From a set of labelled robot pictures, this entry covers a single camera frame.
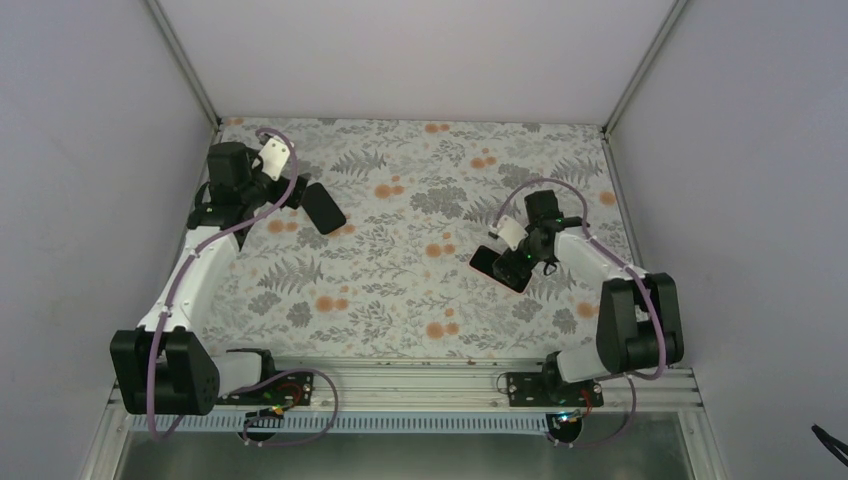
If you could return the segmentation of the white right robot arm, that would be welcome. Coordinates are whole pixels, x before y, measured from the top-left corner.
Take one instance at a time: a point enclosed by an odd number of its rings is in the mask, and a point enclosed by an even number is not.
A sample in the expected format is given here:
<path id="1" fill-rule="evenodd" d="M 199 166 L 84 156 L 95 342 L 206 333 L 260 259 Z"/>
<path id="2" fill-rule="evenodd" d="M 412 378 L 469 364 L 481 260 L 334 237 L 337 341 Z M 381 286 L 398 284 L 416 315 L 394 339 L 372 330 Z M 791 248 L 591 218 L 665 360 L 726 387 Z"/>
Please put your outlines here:
<path id="1" fill-rule="evenodd" d="M 580 386 L 634 373 L 655 379 L 683 355 L 682 327 L 674 280 L 624 261 L 594 236 L 584 217 L 566 217 L 551 190 L 524 199 L 527 225 L 498 213 L 490 234 L 505 242 L 492 276 L 520 292 L 537 265 L 560 263 L 600 286 L 594 339 L 570 352 L 547 356 L 541 370 L 540 397 L 565 407 Z"/>

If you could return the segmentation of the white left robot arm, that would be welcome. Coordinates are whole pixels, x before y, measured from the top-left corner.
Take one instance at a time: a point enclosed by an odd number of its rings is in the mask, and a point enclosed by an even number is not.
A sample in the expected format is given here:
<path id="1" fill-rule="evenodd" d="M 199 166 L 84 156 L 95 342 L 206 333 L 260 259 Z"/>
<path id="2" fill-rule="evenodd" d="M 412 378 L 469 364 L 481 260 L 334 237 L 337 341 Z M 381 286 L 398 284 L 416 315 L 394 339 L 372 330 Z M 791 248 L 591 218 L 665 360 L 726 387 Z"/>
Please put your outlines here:
<path id="1" fill-rule="evenodd" d="M 208 179 L 194 198 L 182 252 L 149 312 L 117 331 L 110 355 L 126 410 L 134 415 L 206 415 L 219 397 L 239 392 L 270 402 L 278 377 L 265 354 L 238 349 L 211 354 L 199 335 L 215 291 L 252 225 L 304 191 L 292 143 L 271 135 L 260 149 L 240 142 L 213 145 Z"/>

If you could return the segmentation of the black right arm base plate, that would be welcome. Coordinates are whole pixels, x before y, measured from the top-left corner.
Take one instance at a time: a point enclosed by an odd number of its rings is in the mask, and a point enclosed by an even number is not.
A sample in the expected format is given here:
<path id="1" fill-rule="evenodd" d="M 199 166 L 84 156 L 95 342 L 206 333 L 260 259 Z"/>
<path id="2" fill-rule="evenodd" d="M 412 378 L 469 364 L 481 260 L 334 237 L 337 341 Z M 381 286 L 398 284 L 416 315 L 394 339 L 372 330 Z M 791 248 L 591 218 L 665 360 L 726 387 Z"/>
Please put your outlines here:
<path id="1" fill-rule="evenodd" d="M 602 407 L 601 386 L 593 380 L 567 383 L 542 372 L 507 372 L 506 392 L 515 408 Z"/>

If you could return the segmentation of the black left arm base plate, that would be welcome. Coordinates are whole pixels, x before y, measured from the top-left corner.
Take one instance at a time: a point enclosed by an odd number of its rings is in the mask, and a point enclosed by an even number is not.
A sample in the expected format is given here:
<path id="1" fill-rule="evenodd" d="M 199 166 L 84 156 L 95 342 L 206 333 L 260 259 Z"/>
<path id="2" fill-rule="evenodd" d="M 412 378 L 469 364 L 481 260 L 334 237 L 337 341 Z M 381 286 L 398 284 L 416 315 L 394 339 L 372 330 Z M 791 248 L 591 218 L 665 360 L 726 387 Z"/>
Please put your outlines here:
<path id="1" fill-rule="evenodd" d="M 282 406 L 283 408 L 309 406 L 314 375 L 308 372 L 287 374 L 260 389 L 236 393 L 219 398 L 217 405 L 258 405 L 262 408 Z"/>

